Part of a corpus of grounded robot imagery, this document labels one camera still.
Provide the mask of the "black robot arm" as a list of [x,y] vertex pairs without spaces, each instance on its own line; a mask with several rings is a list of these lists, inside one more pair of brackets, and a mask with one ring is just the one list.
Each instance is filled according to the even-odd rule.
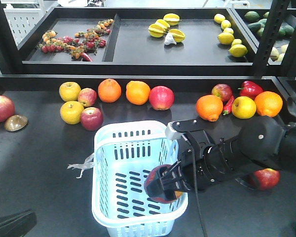
[[[287,99],[287,106],[296,117],[296,96]],[[296,123],[254,117],[236,136],[218,143],[198,118],[172,121],[165,134],[170,140],[183,139],[185,145],[174,164],[157,166],[145,180],[146,194],[157,202],[170,203],[177,191],[203,191],[265,168],[296,171]]]

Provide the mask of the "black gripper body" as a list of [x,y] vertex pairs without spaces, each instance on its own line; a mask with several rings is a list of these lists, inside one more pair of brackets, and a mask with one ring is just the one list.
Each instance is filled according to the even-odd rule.
[[203,191],[244,175],[244,155],[238,148],[237,136],[221,138],[214,144],[207,132],[197,135],[200,137],[189,132],[183,135],[188,148],[183,152],[181,168],[191,188]]

